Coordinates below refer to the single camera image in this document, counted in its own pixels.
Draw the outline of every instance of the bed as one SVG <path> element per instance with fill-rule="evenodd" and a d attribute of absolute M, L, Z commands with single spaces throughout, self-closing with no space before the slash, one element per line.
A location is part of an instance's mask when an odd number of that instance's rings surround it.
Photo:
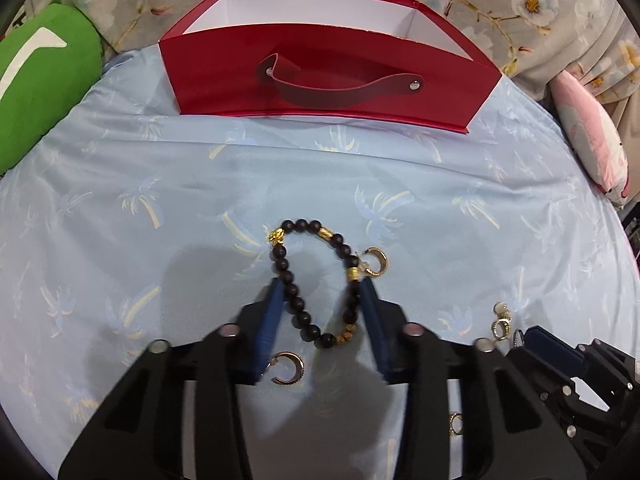
<path fill-rule="evenodd" d="M 251 303 L 287 218 L 382 248 L 380 296 L 442 338 L 490 336 L 505 301 L 514 329 L 638 354 L 634 256 L 554 118 L 503 77 L 468 130 L 180 116 L 157 45 L 115 57 L 0 180 L 0 403 L 29 452 L 55 478 L 150 341 L 200 339 Z M 290 260 L 314 320 L 333 326 L 339 261 L 306 237 Z M 296 478 L 311 461 L 313 478 L 390 478 L 404 390 L 383 385 L 364 331 L 319 352 L 283 319 L 275 347 L 308 372 L 242 389 L 254 476 Z"/>

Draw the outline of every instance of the gold bead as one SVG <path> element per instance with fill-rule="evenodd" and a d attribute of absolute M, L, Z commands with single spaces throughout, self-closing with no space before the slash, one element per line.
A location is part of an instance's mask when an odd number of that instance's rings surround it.
<path fill-rule="evenodd" d="M 327 229 L 326 227 L 321 227 L 318 231 L 318 236 L 321 237 L 322 240 L 330 242 L 334 234 L 331 231 L 329 231 L 329 229 Z"/>
<path fill-rule="evenodd" d="M 284 229 L 278 227 L 276 230 L 271 231 L 269 234 L 269 241 L 271 245 L 283 244 L 284 243 Z"/>
<path fill-rule="evenodd" d="M 358 267 L 349 267 L 347 268 L 347 280 L 350 282 L 357 282 L 360 277 L 360 271 Z"/>

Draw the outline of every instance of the black bead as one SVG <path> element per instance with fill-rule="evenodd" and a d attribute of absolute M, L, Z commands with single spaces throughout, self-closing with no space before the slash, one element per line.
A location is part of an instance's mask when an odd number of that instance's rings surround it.
<path fill-rule="evenodd" d="M 360 298 L 357 296 L 347 296 L 346 305 L 348 309 L 355 310 L 360 304 Z"/>
<path fill-rule="evenodd" d="M 318 220 L 312 220 L 311 222 L 309 222 L 309 225 L 306 226 L 306 230 L 313 235 L 317 235 L 321 227 L 322 224 Z"/>
<path fill-rule="evenodd" d="M 344 259 L 344 266 L 347 268 L 357 267 L 359 264 L 360 264 L 360 259 L 355 254 L 352 254 L 351 256 L 347 256 Z"/>
<path fill-rule="evenodd" d="M 340 233 L 336 233 L 331 237 L 331 241 L 329 242 L 331 247 L 338 248 L 344 243 L 344 236 Z"/>
<path fill-rule="evenodd" d="M 280 279 L 285 285 L 287 285 L 287 283 L 293 283 L 293 272 L 290 270 L 283 270 L 280 273 Z"/>
<path fill-rule="evenodd" d="M 303 233 L 306 231 L 307 226 L 308 224 L 306 223 L 306 220 L 304 218 L 301 218 L 300 220 L 296 221 L 296 226 L 294 227 L 294 229 L 297 233 Z"/>
<path fill-rule="evenodd" d="M 289 301 L 289 306 L 294 312 L 302 312 L 305 309 L 305 300 L 296 296 Z"/>
<path fill-rule="evenodd" d="M 336 251 L 338 253 L 338 256 L 340 256 L 341 258 L 346 258 L 351 254 L 351 248 L 346 244 L 342 244 L 336 249 Z"/>
<path fill-rule="evenodd" d="M 320 336 L 320 345 L 322 348 L 331 348 L 332 346 L 335 346 L 335 336 L 325 332 Z"/>
<path fill-rule="evenodd" d="M 290 232 L 293 231 L 293 226 L 295 224 L 291 221 L 291 220 L 285 220 L 281 225 L 280 228 L 285 232 L 285 234 L 289 234 Z"/>
<path fill-rule="evenodd" d="M 316 325 L 307 325 L 300 331 L 300 336 L 307 342 L 315 341 L 320 337 L 320 328 Z"/>
<path fill-rule="evenodd" d="M 273 249 L 271 249 L 271 254 L 273 254 L 273 257 L 276 260 L 280 260 L 287 256 L 287 250 L 283 244 L 276 244 L 273 246 Z"/>
<path fill-rule="evenodd" d="M 342 314 L 342 320 L 347 325 L 354 324 L 358 320 L 358 311 L 353 308 L 348 308 L 344 311 L 344 314 Z"/>
<path fill-rule="evenodd" d="M 295 325 L 298 328 L 304 328 L 311 323 L 311 314 L 305 311 L 297 313 L 294 318 Z"/>
<path fill-rule="evenodd" d="M 287 283 L 287 285 L 284 286 L 284 295 L 286 298 L 295 298 L 299 292 L 300 290 L 295 283 Z"/>
<path fill-rule="evenodd" d="M 356 296 L 357 298 L 359 298 L 360 297 L 360 282 L 349 282 L 349 285 L 347 285 L 347 292 L 351 296 Z"/>
<path fill-rule="evenodd" d="M 276 270 L 282 272 L 283 270 L 289 269 L 289 261 L 286 258 L 282 258 L 280 260 L 276 260 Z"/>

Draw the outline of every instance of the open red box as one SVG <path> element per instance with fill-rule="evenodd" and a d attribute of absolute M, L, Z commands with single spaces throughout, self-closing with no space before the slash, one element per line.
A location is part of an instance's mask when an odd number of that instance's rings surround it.
<path fill-rule="evenodd" d="M 160 40 L 183 114 L 466 127 L 500 71 L 416 0 L 204 0 Z"/>

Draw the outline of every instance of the ring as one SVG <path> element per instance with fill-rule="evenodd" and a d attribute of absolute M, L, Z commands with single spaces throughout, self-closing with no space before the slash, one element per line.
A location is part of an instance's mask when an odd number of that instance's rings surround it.
<path fill-rule="evenodd" d="M 453 427 L 453 423 L 456 419 L 460 421 L 460 429 L 458 431 Z M 461 436 L 462 433 L 462 413 L 449 413 L 449 436 Z"/>
<path fill-rule="evenodd" d="M 519 348 L 524 346 L 524 333 L 522 330 L 517 329 L 515 334 L 513 334 L 513 347 Z"/>
<path fill-rule="evenodd" d="M 498 326 L 502 326 L 502 334 L 498 333 Z M 491 332 L 494 333 L 496 341 L 504 341 L 511 334 L 511 320 L 510 319 L 496 319 L 491 323 Z"/>
<path fill-rule="evenodd" d="M 388 259 L 386 258 L 386 254 L 383 253 L 379 248 L 370 247 L 369 249 L 364 251 L 363 254 L 373 254 L 380 263 L 380 270 L 376 272 L 375 270 L 372 270 L 366 262 L 360 262 L 360 272 L 366 274 L 367 276 L 371 276 L 372 278 L 378 278 L 386 272 Z"/>
<path fill-rule="evenodd" d="M 300 379 L 302 379 L 302 376 L 305 374 L 304 362 L 302 361 L 302 359 L 300 359 L 300 357 L 297 354 L 294 354 L 293 352 L 278 352 L 276 355 L 271 357 L 271 359 L 269 359 L 269 364 L 267 365 L 267 368 L 269 368 L 269 366 L 278 364 L 278 359 L 281 357 L 286 357 L 293 364 L 296 365 L 296 373 L 295 375 L 293 375 L 293 377 L 289 381 L 283 381 L 278 377 L 274 377 L 274 378 L 271 378 L 271 382 L 279 384 L 280 386 L 291 386 L 292 384 L 296 384 Z"/>

